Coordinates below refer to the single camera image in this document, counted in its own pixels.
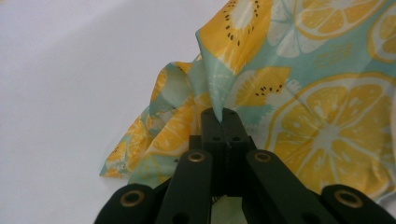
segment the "white surface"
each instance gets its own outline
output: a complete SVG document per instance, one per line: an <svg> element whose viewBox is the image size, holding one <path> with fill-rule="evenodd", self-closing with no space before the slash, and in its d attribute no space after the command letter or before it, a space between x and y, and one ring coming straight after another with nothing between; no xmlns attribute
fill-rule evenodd
<svg viewBox="0 0 396 224"><path fill-rule="evenodd" d="M223 4L2 1L0 223L93 223L126 184L98 175L106 156Z"/></svg>

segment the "fabric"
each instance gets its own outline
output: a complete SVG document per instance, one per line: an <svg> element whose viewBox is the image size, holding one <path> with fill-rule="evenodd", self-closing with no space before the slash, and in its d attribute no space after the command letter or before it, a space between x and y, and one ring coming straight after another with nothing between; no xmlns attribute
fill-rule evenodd
<svg viewBox="0 0 396 224"><path fill-rule="evenodd" d="M196 36L199 56L160 72L101 175L155 188L201 112L227 107L309 189L395 191L395 1L231 0Z"/></svg>

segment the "cloth fold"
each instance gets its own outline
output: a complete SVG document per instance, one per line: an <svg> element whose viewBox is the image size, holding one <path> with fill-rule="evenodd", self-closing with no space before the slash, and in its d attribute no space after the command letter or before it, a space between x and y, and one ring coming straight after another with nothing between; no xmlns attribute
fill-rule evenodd
<svg viewBox="0 0 396 224"><path fill-rule="evenodd" d="M196 33L199 56L160 72L101 175L155 188L201 112L227 107L309 189L394 192L395 18L395 1L231 0Z"/></svg>

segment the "white backdrop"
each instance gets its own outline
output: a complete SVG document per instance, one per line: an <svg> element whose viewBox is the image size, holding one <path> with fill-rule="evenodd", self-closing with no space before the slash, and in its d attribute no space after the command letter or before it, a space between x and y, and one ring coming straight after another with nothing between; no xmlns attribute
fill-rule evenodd
<svg viewBox="0 0 396 224"><path fill-rule="evenodd" d="M0 1L0 223L93 223L158 72L225 0Z"/></svg>

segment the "crumpled cloth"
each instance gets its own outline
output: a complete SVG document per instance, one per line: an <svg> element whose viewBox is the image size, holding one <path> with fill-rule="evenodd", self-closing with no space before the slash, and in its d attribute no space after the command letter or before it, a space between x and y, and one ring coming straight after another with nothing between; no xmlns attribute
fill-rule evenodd
<svg viewBox="0 0 396 224"><path fill-rule="evenodd" d="M196 36L199 56L160 72L101 175L157 187L201 112L227 107L309 189L395 191L395 1L231 0Z"/></svg>

